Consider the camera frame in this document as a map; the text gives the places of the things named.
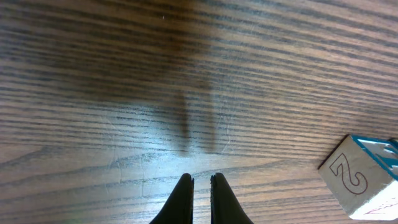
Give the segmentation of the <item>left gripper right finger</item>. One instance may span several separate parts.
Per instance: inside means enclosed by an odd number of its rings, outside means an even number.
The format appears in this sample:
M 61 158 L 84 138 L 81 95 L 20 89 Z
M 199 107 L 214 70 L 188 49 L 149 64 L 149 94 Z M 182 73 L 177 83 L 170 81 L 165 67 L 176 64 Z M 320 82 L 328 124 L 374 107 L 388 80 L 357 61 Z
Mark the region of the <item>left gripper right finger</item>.
M 222 173 L 211 176 L 211 224 L 253 224 Z

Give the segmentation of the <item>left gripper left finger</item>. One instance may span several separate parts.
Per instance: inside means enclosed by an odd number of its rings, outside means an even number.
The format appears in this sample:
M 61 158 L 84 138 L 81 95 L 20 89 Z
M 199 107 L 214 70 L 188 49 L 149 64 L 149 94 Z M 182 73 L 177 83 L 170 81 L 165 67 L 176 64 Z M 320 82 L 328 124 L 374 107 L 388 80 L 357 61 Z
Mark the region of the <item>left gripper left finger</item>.
M 194 179 L 184 173 L 150 224 L 192 224 Z

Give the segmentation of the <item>white block red drawing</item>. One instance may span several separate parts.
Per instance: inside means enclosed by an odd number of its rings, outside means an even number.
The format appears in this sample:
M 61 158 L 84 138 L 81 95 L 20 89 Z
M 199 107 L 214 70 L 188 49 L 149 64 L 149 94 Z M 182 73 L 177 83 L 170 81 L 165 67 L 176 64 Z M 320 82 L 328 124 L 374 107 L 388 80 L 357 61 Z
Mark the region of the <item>white block red drawing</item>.
M 351 219 L 397 219 L 397 139 L 348 135 L 318 173 Z

